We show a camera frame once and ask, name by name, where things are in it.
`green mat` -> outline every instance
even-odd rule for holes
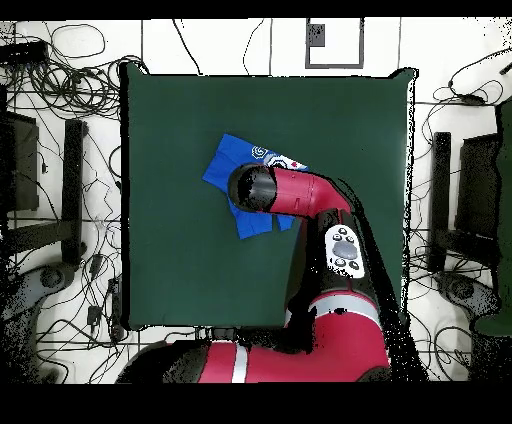
[[[130,65],[127,74],[130,326],[283,325],[298,221],[239,240],[226,195],[201,180],[224,133],[351,184],[399,299],[413,70],[199,77]]]

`red robot arm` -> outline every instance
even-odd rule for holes
[[[260,164],[236,169],[228,195],[237,207],[302,219],[294,252],[300,259],[292,265],[292,273],[300,267],[299,284],[289,290],[277,337],[284,346],[279,340],[255,345],[249,335],[257,330],[239,329],[234,342],[199,342],[179,360],[169,359],[163,380],[182,381],[183,367],[195,382],[426,380],[362,206],[351,194],[308,172]]]

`cable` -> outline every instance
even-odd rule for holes
[[[46,25],[46,29],[48,30],[48,32],[50,31],[48,29],[48,25],[46,22],[44,22],[44,24]],[[63,29],[66,29],[66,28],[83,28],[83,27],[89,27],[89,28],[92,28],[94,29],[95,31],[97,31],[100,36],[101,36],[101,40],[102,40],[102,48],[100,51],[96,52],[96,53],[91,53],[91,54],[88,54],[88,55],[81,55],[81,56],[69,56],[69,55],[63,55],[63,57],[65,57],[66,59],[84,59],[84,58],[87,58],[87,57],[93,57],[93,56],[97,56],[101,53],[103,53],[105,51],[105,47],[106,47],[106,41],[105,41],[105,36],[103,35],[103,33],[98,29],[96,28],[95,26],[93,25],[89,25],[89,24],[75,24],[75,25],[62,25],[62,26],[59,26],[57,27],[56,29],[53,30],[53,32],[50,34],[50,44],[52,46],[55,45],[55,41],[54,41],[54,37],[55,37],[55,33],[57,31],[61,31]],[[54,50],[54,53],[55,54],[60,54],[59,53],[59,50]]]
[[[23,256],[23,258],[22,258],[20,261],[18,261],[18,262],[16,262],[16,263],[15,263],[15,266],[16,266],[17,268],[19,268],[19,266],[23,263],[23,261],[25,261],[25,259],[27,259],[27,258],[28,258],[32,253],[34,253],[36,250],[39,250],[39,249],[32,249],[30,252],[28,252],[25,256]]]
[[[245,66],[245,55],[247,54],[247,49],[249,48],[249,44],[251,44],[252,36],[256,32],[256,30],[261,26],[261,24],[263,23],[264,20],[265,20],[265,18],[263,18],[261,20],[261,22],[256,26],[256,28],[254,28],[252,30],[251,36],[249,37],[249,41],[247,41],[247,46],[245,46],[245,52],[244,52],[244,56],[242,58],[242,63],[244,64],[244,69],[245,69],[245,72],[247,72],[247,75],[249,75],[249,71],[247,70],[247,66]]]
[[[78,28],[80,26],[89,26],[89,25],[87,25],[87,24],[76,25],[74,27]],[[107,63],[101,64],[101,65],[97,65],[96,67],[84,67],[81,69],[76,69],[76,68],[72,67],[67,60],[68,58],[73,59],[73,58],[78,58],[78,57],[94,56],[96,54],[99,54],[100,51],[93,53],[91,55],[83,55],[83,56],[69,56],[69,55],[63,54],[57,47],[55,47],[55,41],[59,34],[59,32],[57,32],[57,31],[59,31],[60,29],[64,29],[66,27],[69,28],[70,26],[65,25],[65,26],[57,28],[56,30],[54,30],[53,33],[49,32],[50,43],[46,43],[46,44],[52,49],[51,50],[52,55],[54,55],[56,60],[50,60],[50,61],[48,61],[47,64],[41,64],[38,66],[21,65],[21,66],[15,66],[15,67],[7,67],[6,69],[4,69],[5,76],[6,76],[6,82],[9,85],[9,90],[14,91],[14,95],[9,99],[9,105],[11,105],[13,102],[14,103],[16,102],[16,96],[24,89],[25,85],[28,83],[32,84],[36,94],[39,95],[39,97],[45,103],[45,107],[37,107],[36,104],[34,103],[34,101],[32,100],[32,98],[27,93],[25,93],[25,94],[27,94],[27,97],[29,98],[29,101],[30,101],[32,107],[19,108],[19,109],[33,109],[36,111],[36,113],[38,114],[41,121],[43,121],[43,124],[46,127],[46,129],[48,130],[53,141],[55,142],[55,144],[57,144],[58,153],[53,151],[52,149],[42,145],[39,142],[39,140],[38,140],[38,144],[41,146],[41,148],[44,148],[45,150],[50,151],[55,156],[59,157],[61,160],[63,160],[63,159],[62,159],[62,151],[61,151],[60,144],[56,141],[55,137],[52,134],[52,131],[46,124],[46,122],[43,119],[43,117],[41,116],[41,114],[39,113],[40,110],[49,110],[55,116],[57,116],[59,118],[63,118],[63,119],[69,118],[69,116],[63,116],[63,114],[64,115],[72,114],[75,118],[78,118],[78,119],[87,117],[87,116],[97,115],[97,116],[101,116],[101,117],[104,117],[107,119],[118,120],[118,117],[119,117],[118,116],[119,115],[118,114],[118,112],[119,112],[119,85],[117,82],[115,82],[113,80],[113,77],[114,77],[113,74],[115,73],[115,76],[117,76],[117,78],[119,78],[119,66],[121,63],[124,63],[124,62],[134,63],[135,65],[139,66],[139,68],[142,68],[144,71],[146,71],[146,73],[149,73],[149,70],[147,69],[147,67],[136,56],[125,56],[116,61],[107,62]],[[37,37],[25,37],[22,35],[20,35],[20,38],[24,38],[26,41],[38,39]],[[110,157],[110,161],[107,162],[105,160],[105,157],[104,157],[101,149],[99,148],[98,143],[96,143],[96,140],[94,140],[94,138],[92,136],[90,136],[90,138],[93,141],[93,143],[95,144],[96,148],[98,149],[98,151],[103,159],[103,162],[105,163],[107,169],[109,170],[109,172],[112,176],[113,181],[116,182],[116,178],[114,175],[115,173],[111,172],[113,170],[112,170],[112,167],[109,166],[112,161],[112,156]],[[43,158],[43,163],[45,163],[44,156],[40,152],[36,152],[36,154],[40,154],[41,157]],[[108,217],[111,214],[113,214],[113,210],[107,201],[107,196],[108,196],[108,193],[110,192],[111,187],[97,178],[98,172],[91,166],[91,164],[89,163],[89,161],[87,161],[87,159],[85,157],[84,157],[84,162],[86,162],[89,165],[89,167],[93,170],[93,172],[95,173],[95,179],[88,184],[83,184],[83,187],[82,187],[84,208],[85,208],[87,214],[89,215],[90,220],[94,221],[90,214],[88,205],[87,205],[85,193],[89,192],[89,190],[91,190],[91,188],[97,182],[104,185],[107,188],[107,191],[104,195],[103,200],[104,200],[104,203],[107,205],[107,207],[110,210],[110,213],[103,219],[103,225],[105,226],[105,224],[104,224],[105,220],[107,220]],[[53,205],[51,204],[48,193],[43,189],[43,187],[40,187],[40,188],[45,192],[45,195],[48,198],[48,201],[50,202],[50,206],[52,207],[52,211],[55,215],[57,222],[60,222],[58,216],[56,216],[55,209],[54,209]],[[82,270],[82,279],[81,279],[82,287],[81,287],[81,290],[77,293],[77,295],[75,295],[72,299],[68,299],[63,302],[58,302],[58,303],[50,306],[49,308],[44,308],[44,309],[50,309],[50,308],[53,308],[54,306],[61,305],[63,303],[67,303],[67,302],[77,298],[78,296],[83,295],[83,300],[81,302],[81,305],[79,305],[79,307],[76,311],[76,314],[73,316],[73,318],[71,320],[62,320],[62,319],[57,320],[50,326],[50,328],[47,329],[47,331],[45,331],[43,333],[38,333],[38,338],[39,338],[38,342],[40,342],[42,340],[42,338],[46,337],[49,334],[56,334],[56,333],[62,331],[67,326],[72,326],[76,329],[76,326],[73,324],[73,321],[76,319],[76,317],[78,316],[78,314],[80,313],[80,311],[82,310],[82,308],[86,302],[89,302],[89,304],[91,304],[91,303],[99,304],[99,302],[101,302],[102,303],[102,305],[101,305],[102,311],[103,311],[102,323],[106,322],[107,326],[111,325],[111,321],[112,321],[111,317],[108,316],[108,314],[107,314],[106,293],[102,292],[99,285],[97,285],[97,287],[95,288],[93,285],[94,284],[93,282],[98,281],[102,275],[104,275],[106,272],[108,272],[110,266],[112,266],[112,271],[114,273],[114,276],[116,275],[116,265],[113,261],[119,256],[120,248],[118,246],[114,245],[114,235],[115,235],[114,230],[119,230],[119,227],[115,226],[113,223],[110,223],[106,226],[105,237],[103,238],[103,242],[101,242],[100,233],[97,232],[96,247],[94,249],[94,252],[90,256],[90,258],[87,261],[85,261],[85,263],[84,263],[85,266]],[[103,255],[101,253],[98,253],[99,251],[101,251],[101,249],[103,249],[105,242],[110,247],[112,247],[115,250],[115,252],[110,253],[109,255],[106,255],[106,254]],[[31,253],[32,252],[29,252],[21,261],[18,262],[18,264],[21,264]],[[94,257],[94,255],[97,256],[98,254],[100,254],[101,257],[103,258],[102,268],[100,269],[96,280],[89,280],[88,274],[86,272],[87,266],[90,263],[90,261],[92,260],[92,258]],[[98,298],[98,296],[95,294],[95,291],[99,291],[101,293],[101,296],[103,299]],[[59,323],[65,323],[65,325],[62,326],[60,329],[54,330],[54,328],[56,328]],[[97,338],[101,334],[100,329],[101,329],[101,327],[98,327],[98,334],[96,335],[96,337],[92,337],[92,336],[88,337],[88,334],[85,334],[84,332],[79,332],[79,333],[77,333],[77,335],[83,334],[85,337],[87,337],[88,342],[89,342],[88,349],[94,349],[96,347],[103,347],[103,348],[109,348],[109,349],[112,347],[116,348],[115,344],[98,342]],[[61,346],[60,349],[53,349],[52,355],[54,355],[58,351],[64,351],[64,350],[72,351],[72,350],[77,350],[77,349],[63,349],[63,346]],[[59,364],[58,362],[55,362],[55,364],[58,366],[64,367],[67,370],[67,367],[65,365]],[[64,381],[67,379],[68,372],[69,371],[66,372],[66,377],[65,377]]]
[[[108,363],[108,361],[110,361],[110,359],[111,359],[112,357],[114,357],[115,355],[117,355],[117,352],[114,352],[114,353],[113,353],[113,354],[111,354],[111,355],[109,354],[109,356],[107,357],[107,359],[105,359],[105,360],[104,360],[104,361],[103,361],[103,362],[98,366],[98,368],[96,368],[96,369],[93,371],[93,373],[92,373],[92,374],[91,374],[91,376],[89,377],[89,381],[87,382],[87,384],[92,384],[92,382],[94,381],[94,380],[93,380],[93,377],[96,375],[96,373],[100,370],[100,368],[101,368],[104,364]]]
[[[456,171],[452,171],[452,172],[450,172],[450,175],[452,175],[452,174],[457,174],[457,173],[459,173],[460,171],[461,171],[460,169],[457,169]],[[424,181],[424,182],[422,182],[421,184],[418,184],[418,185],[414,186],[412,189],[414,190],[414,189],[416,189],[416,188],[418,188],[418,187],[421,187],[422,185],[428,184],[428,183],[429,183],[429,182],[431,182],[431,181],[432,181],[432,178],[431,178],[430,180]]]
[[[56,362],[56,361],[52,361],[50,359],[47,359],[47,358],[43,358],[41,355],[39,355],[39,353],[36,353],[36,356],[43,362],[47,362],[49,364],[53,364],[53,365],[57,365],[59,367],[62,367],[66,370],[66,375],[64,376],[64,379],[62,380],[62,382],[60,384],[64,384],[68,378],[68,375],[69,375],[69,368],[67,365],[64,365],[64,364],[61,364],[60,362]]]
[[[42,191],[43,193],[45,194],[46,198],[48,199],[48,203],[50,204],[50,208],[52,209],[52,212],[53,212],[53,216],[55,217],[55,220],[57,221],[57,224],[60,224],[60,219],[59,217],[57,216],[57,212],[55,212],[55,208],[53,207],[53,203],[52,201],[50,200],[50,196],[48,195],[48,193],[46,192],[46,190],[43,188],[43,186],[39,183],[39,181],[35,181],[33,180],[32,178],[30,178],[28,175],[25,175],[23,172],[20,172],[18,170],[16,170],[16,174],[18,175],[21,175],[22,177],[25,177],[27,180],[29,181],[32,181],[36,186],[38,186]]]
[[[187,47],[187,44],[185,43],[185,40],[183,39],[183,36],[181,35],[181,31],[180,29],[178,28],[178,25],[176,24],[176,19],[173,19],[172,20],[172,23],[174,25],[174,28],[176,28],[176,31],[178,32],[178,35],[180,37],[180,40],[181,40],[181,44],[183,44],[183,47],[185,48],[185,50],[187,51],[190,59],[192,59],[192,62],[194,62],[194,65],[196,65],[196,68],[197,68],[197,74],[198,75],[203,75],[201,73],[201,70],[199,69],[199,65],[197,64],[196,60],[194,59],[194,56],[192,56],[192,53],[190,53],[190,50],[188,49]]]
[[[73,327],[76,331],[78,331],[82,336],[84,337],[87,337],[87,339],[89,339],[90,341],[92,341],[93,343],[99,345],[99,346],[102,346],[102,347],[106,347],[106,348],[112,348],[114,347],[114,343],[110,342],[110,343],[105,343],[105,342],[100,342],[98,340],[96,340],[94,337],[90,336],[89,334],[87,334],[85,331],[83,331],[82,329],[78,328],[75,324],[73,324],[73,322],[67,320],[67,319],[64,319],[64,318],[60,318],[58,319],[57,321],[55,321],[49,328],[48,330],[46,330],[44,333],[42,333],[42,336],[40,336],[38,339],[37,339],[37,343],[39,343],[47,334],[50,334],[50,331],[52,330],[52,328],[58,323],[58,322],[65,322],[67,325]]]
[[[121,178],[121,175],[114,172],[112,169],[112,156],[114,156],[114,153],[117,152],[121,148],[121,145],[117,146],[112,152],[110,153],[110,156],[108,157],[108,170],[112,175],[115,175],[117,178]]]
[[[451,90],[451,92],[456,96],[456,97],[464,97],[464,96],[467,96],[465,94],[458,94],[454,89],[453,89],[453,80],[454,78],[460,73],[462,72],[464,69],[467,69],[473,65],[476,65],[477,63],[480,63],[480,62],[483,62],[484,60],[488,59],[488,58],[491,58],[491,57],[497,57],[501,54],[504,54],[504,53],[508,53],[508,52],[511,52],[512,51],[512,47],[507,47],[506,49],[502,49],[502,50],[498,50],[497,52],[494,52],[494,53],[491,53],[491,54],[488,54],[487,56],[484,56],[483,58],[475,61],[475,62],[472,62],[470,63],[469,65],[466,65],[466,66],[463,66],[462,68],[460,68],[457,72],[455,72],[451,78],[450,78],[450,81],[448,81],[448,88]]]
[[[35,153],[35,154],[38,154],[39,156],[41,156],[41,159],[43,160],[43,163],[41,164],[41,172],[42,172],[43,174],[46,174],[46,173],[48,172],[48,171],[47,171],[48,166],[46,165],[46,162],[45,162],[45,160],[44,160],[44,156],[43,156],[43,154],[42,154],[39,150],[36,150],[35,152],[30,153],[27,157],[31,157],[34,153]]]
[[[170,337],[170,336],[190,336],[192,334],[195,334],[195,331],[191,331],[189,333],[182,333],[182,332],[179,332],[179,331],[171,331],[170,333],[167,333],[167,335],[164,338],[164,341],[166,342],[167,338]]]
[[[444,367],[441,365],[441,359],[439,357],[439,349],[438,349],[438,344],[437,344],[438,337],[441,335],[441,333],[443,333],[446,330],[459,330],[459,331],[463,332],[464,334],[466,334],[466,336],[468,336],[470,339],[472,339],[472,336],[471,336],[471,334],[468,331],[464,330],[463,328],[454,326],[454,325],[442,328],[434,336],[434,355],[436,357],[437,365],[439,366],[439,369],[441,370],[441,372],[446,376],[446,378],[448,378],[448,380],[450,380],[450,381],[453,381],[453,379],[446,373]],[[454,359],[451,355],[448,355],[448,353],[446,353],[446,351],[444,349],[441,348],[441,350],[443,351],[443,353],[445,355],[447,355],[448,357],[451,357],[452,359]],[[464,361],[464,363],[459,362],[458,360],[455,360],[455,361],[458,362],[463,367],[465,367],[466,369],[468,369],[468,367],[466,366],[467,364],[466,364],[465,361]]]

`blue cloth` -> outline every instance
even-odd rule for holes
[[[228,179],[231,173],[244,163],[263,163],[268,166],[282,166],[288,169],[306,171],[308,168],[271,150],[254,146],[245,140],[224,134],[215,156],[203,175],[203,180],[213,184],[227,195]],[[272,215],[260,212],[245,212],[228,199],[229,208],[235,217],[238,235],[241,239],[272,231]],[[281,231],[292,227],[293,216],[278,215]]]

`white tile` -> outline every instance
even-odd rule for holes
[[[306,19],[274,18],[272,75],[387,77],[397,69],[398,34],[399,18],[365,18],[363,69],[305,69]]]
[[[498,35],[500,25],[481,18],[402,18],[400,66],[419,69],[416,100],[433,101],[433,92],[446,87],[457,70],[510,47],[510,39],[506,41]],[[504,54],[466,69],[456,76],[453,88],[465,94],[496,79],[504,85],[506,99],[512,94],[512,82],[499,71],[511,61],[512,54]],[[450,96],[451,92],[445,90],[444,94]],[[496,89],[489,87],[489,94],[494,100]]]
[[[270,19],[176,19],[204,75],[268,75]],[[251,33],[252,36],[245,55]],[[152,74],[197,74],[171,19],[144,21],[144,62]]]

